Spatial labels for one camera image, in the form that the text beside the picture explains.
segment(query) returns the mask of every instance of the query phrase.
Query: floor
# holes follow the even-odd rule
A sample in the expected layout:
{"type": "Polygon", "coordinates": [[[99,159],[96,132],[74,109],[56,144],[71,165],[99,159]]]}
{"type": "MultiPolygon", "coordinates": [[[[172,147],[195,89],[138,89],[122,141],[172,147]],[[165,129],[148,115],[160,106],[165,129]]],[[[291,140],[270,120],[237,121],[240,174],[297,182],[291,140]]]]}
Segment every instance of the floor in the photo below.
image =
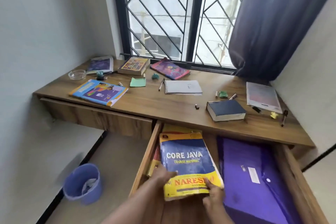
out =
{"type": "Polygon", "coordinates": [[[99,224],[127,199],[148,141],[108,134],[90,162],[98,166],[103,181],[101,198],[88,206],[63,199],[47,224],[99,224]]]}

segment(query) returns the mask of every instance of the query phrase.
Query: closed drawer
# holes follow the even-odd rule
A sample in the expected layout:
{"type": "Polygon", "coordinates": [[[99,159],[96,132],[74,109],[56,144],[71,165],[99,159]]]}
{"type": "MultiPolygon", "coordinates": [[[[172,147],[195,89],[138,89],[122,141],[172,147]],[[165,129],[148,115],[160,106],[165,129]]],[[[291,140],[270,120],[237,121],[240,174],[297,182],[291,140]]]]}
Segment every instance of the closed drawer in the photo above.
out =
{"type": "MultiPolygon", "coordinates": [[[[140,164],[136,178],[134,180],[130,195],[148,179],[147,171],[153,158],[155,146],[159,139],[163,123],[158,121],[155,125],[152,136],[149,140],[145,155],[140,164]]],[[[203,134],[205,144],[207,145],[211,156],[216,165],[218,165],[218,151],[216,136],[203,134]]],[[[317,203],[307,181],[305,180],[298,162],[295,160],[292,152],[287,145],[274,145],[275,159],[283,179],[292,194],[293,201],[301,216],[304,224],[329,224],[326,220],[320,206],[317,203]]],[[[202,204],[202,198],[199,196],[187,197],[182,200],[165,202],[163,191],[160,191],[145,213],[143,223],[208,223],[208,219],[202,204]]]]}
{"type": "Polygon", "coordinates": [[[151,119],[49,98],[41,98],[40,100],[46,106],[50,114],[59,120],[144,140],[149,140],[152,135],[151,119]]]}

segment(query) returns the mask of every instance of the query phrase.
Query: purple curtain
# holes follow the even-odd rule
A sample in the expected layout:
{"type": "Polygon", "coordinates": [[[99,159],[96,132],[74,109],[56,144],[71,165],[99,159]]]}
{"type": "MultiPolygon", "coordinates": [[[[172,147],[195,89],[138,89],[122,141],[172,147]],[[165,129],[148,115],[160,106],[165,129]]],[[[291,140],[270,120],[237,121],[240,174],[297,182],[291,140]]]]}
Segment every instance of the purple curtain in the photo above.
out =
{"type": "Polygon", "coordinates": [[[326,0],[242,0],[229,43],[236,75],[275,80],[326,0]]]}

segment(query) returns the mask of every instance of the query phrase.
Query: glass ashtray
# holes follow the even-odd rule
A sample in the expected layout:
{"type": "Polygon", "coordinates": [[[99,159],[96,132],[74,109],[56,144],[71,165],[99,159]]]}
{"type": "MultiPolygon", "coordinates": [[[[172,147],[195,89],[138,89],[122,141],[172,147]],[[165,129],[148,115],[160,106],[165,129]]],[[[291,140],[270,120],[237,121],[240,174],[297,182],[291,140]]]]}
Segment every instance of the glass ashtray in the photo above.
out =
{"type": "Polygon", "coordinates": [[[86,77],[86,71],[85,70],[75,70],[75,71],[71,71],[68,75],[71,80],[80,80],[86,77]]]}

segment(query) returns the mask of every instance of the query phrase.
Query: label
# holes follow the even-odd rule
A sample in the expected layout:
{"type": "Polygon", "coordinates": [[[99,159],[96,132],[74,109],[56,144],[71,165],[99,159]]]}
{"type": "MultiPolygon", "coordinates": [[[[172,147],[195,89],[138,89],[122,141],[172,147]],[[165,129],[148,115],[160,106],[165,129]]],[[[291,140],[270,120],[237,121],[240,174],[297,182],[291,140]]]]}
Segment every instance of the label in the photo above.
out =
{"type": "Polygon", "coordinates": [[[257,171],[253,167],[248,167],[252,182],[260,184],[257,171]]]}

